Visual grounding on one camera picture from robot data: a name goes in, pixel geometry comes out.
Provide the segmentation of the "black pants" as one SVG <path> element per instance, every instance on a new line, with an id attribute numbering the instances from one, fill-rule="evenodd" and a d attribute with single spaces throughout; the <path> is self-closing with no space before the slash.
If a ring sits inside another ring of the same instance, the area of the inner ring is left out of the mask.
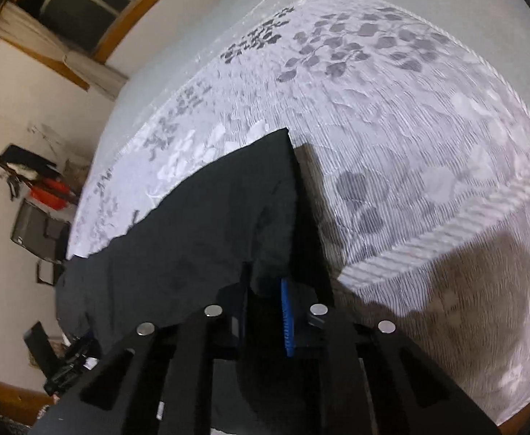
<path id="1" fill-rule="evenodd" d="M 71 259 L 55 287 L 55 310 L 65 335 L 92 335 L 108 351 L 137 325 L 182 322 L 240 281 L 278 310 L 285 280 L 335 302 L 282 129 L 197 171 L 100 252 Z"/>

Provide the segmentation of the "white floral bed cover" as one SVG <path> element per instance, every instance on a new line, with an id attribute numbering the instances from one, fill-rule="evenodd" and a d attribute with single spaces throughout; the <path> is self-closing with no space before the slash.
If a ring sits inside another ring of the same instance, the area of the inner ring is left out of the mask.
<path id="1" fill-rule="evenodd" d="M 398 59 L 326 38 L 214 59 L 101 173 L 68 247 L 87 257 L 211 161 L 285 128 L 338 302 L 377 305 L 496 423 L 530 403 L 530 110 L 456 40 Z"/>

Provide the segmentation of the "black chair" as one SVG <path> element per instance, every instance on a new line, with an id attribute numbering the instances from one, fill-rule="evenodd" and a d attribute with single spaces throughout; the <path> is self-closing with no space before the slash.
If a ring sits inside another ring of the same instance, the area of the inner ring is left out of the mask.
<path id="1" fill-rule="evenodd" d="M 37 259 L 36 283 L 55 287 L 65 269 L 66 250 L 70 233 L 67 221 L 54 218 L 44 209 L 23 199 L 14 220 L 11 241 Z M 52 281 L 42 279 L 42 265 L 52 265 Z"/>

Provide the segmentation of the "beige curtain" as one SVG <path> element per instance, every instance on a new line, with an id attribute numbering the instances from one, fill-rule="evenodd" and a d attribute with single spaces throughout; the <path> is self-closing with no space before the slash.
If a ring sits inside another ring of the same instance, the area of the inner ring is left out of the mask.
<path id="1" fill-rule="evenodd" d="M 14 3 L 7 2 L 1 9 L 0 38 L 40 58 L 61 64 L 110 100 L 116 100 L 127 83 L 126 76 L 66 45 Z"/>

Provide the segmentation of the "light blue bed mattress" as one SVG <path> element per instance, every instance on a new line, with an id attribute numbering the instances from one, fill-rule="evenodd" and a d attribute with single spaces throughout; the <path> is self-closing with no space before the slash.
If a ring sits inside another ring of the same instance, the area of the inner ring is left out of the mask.
<path id="1" fill-rule="evenodd" d="M 110 57 L 127 75 L 95 148 L 92 172 L 117 154 L 168 99 L 214 59 L 326 38 L 398 59 L 417 38 L 456 40 L 488 61 L 530 108 L 530 6 L 525 0 L 161 0 Z"/>

